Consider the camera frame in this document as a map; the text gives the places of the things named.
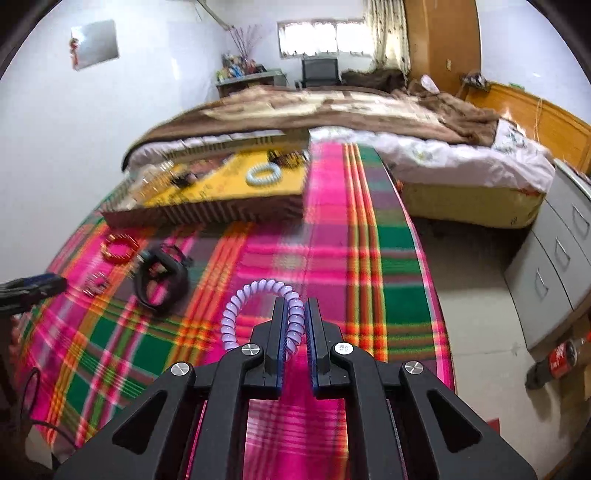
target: red bottle label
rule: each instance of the red bottle label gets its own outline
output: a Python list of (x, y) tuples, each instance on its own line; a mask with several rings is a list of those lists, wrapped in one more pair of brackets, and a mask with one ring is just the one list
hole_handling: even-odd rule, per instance
[(550, 354), (550, 373), (554, 378), (560, 378), (569, 373), (571, 369), (566, 356), (566, 343), (562, 343)]

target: desk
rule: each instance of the desk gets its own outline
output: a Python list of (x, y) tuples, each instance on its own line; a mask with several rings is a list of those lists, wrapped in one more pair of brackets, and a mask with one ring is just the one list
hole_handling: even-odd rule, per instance
[(279, 85), (286, 86), (285, 74), (281, 70), (270, 70), (263, 73), (254, 73), (244, 77), (236, 77), (216, 83), (220, 98), (229, 96), (231, 93), (240, 92), (253, 85)]

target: coca-cola bottle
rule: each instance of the coca-cola bottle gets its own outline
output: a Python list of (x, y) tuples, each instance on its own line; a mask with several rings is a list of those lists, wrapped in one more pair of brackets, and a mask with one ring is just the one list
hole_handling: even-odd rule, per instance
[(525, 387), (528, 390), (538, 390), (549, 381), (565, 376), (577, 365), (581, 348), (588, 341), (589, 337), (561, 343), (546, 358), (527, 371)]

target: white wall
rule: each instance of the white wall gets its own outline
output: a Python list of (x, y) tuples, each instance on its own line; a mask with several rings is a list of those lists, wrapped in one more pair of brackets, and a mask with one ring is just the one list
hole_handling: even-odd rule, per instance
[[(179, 0), (63, 0), (27, 38), (0, 79), (0, 281), (45, 269), (136, 138), (217, 97), (225, 37), (201, 17)], [(120, 58), (74, 71), (71, 27), (110, 18)]]
[[(252, 56), (268, 69), (281, 69), (287, 75), (290, 86), (301, 79), (301, 59), (282, 59), (279, 52), (277, 22), (285, 20), (309, 20), (313, 18), (363, 18), (363, 0), (225, 0), (223, 7), (216, 9), (230, 25), (245, 27), (261, 24), (263, 40)], [(228, 35), (228, 49), (236, 53), (236, 47)], [(368, 57), (342, 54), (339, 69), (367, 70), (371, 65)]]
[(527, 92), (591, 124), (591, 85), (552, 24), (527, 0), (476, 0), (482, 73)]

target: black chair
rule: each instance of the black chair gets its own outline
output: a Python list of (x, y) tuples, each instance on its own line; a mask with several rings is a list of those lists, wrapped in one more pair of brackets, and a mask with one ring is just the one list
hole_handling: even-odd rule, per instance
[(331, 58), (303, 58), (301, 61), (301, 87), (341, 85), (339, 61)]

